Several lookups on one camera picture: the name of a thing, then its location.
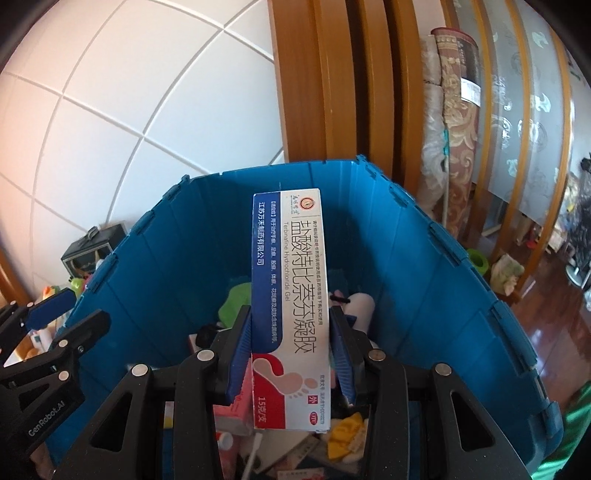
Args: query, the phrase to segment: white tiled wall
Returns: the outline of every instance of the white tiled wall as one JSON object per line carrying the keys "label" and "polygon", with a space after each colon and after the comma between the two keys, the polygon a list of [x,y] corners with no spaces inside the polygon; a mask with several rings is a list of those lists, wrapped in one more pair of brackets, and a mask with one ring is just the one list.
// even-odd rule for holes
{"label": "white tiled wall", "polygon": [[0,73],[0,246],[35,295],[182,175],[280,162],[267,0],[60,0]]}

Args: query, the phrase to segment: white box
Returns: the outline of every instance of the white box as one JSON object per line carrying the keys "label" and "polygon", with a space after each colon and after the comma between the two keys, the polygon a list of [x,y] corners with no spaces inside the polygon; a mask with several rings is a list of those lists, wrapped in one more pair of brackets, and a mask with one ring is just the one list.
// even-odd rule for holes
{"label": "white box", "polygon": [[253,201],[255,428],[330,429],[329,315],[318,189]]}
{"label": "white box", "polygon": [[277,473],[277,480],[324,480],[325,478],[323,468],[307,468]]}

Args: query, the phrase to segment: blue bin wall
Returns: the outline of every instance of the blue bin wall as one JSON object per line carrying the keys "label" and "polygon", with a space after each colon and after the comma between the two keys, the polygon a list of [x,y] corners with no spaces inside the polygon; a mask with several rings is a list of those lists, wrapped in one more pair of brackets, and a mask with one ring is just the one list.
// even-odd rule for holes
{"label": "blue bin wall", "polygon": [[405,363],[450,364],[530,471],[556,448],[560,412],[510,309],[463,248],[360,158],[184,177],[172,187],[103,263],[70,316],[68,325],[101,308],[112,327],[81,360],[87,401],[50,438],[55,458],[128,364],[179,363],[187,335],[215,321],[229,289],[249,278],[252,195],[309,187],[321,191],[327,267],[342,273],[350,292],[376,300],[370,337]]}

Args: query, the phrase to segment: green toy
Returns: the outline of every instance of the green toy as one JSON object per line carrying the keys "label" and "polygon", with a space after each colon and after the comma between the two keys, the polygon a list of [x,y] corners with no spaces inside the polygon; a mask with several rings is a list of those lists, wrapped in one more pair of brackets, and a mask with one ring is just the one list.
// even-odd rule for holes
{"label": "green toy", "polygon": [[251,283],[241,283],[230,289],[228,298],[217,311],[220,322],[226,328],[232,328],[242,305],[251,304]]}

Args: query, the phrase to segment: foot illustration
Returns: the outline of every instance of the foot illustration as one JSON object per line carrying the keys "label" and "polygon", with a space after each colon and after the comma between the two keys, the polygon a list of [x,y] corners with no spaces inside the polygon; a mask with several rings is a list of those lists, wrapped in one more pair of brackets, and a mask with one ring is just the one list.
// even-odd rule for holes
{"label": "foot illustration", "polygon": [[290,398],[302,397],[309,393],[309,390],[302,388],[317,388],[318,382],[313,378],[304,379],[300,374],[291,372],[283,375],[275,375],[273,368],[266,358],[257,358],[252,363],[252,369],[267,381],[273,384],[277,391]]}

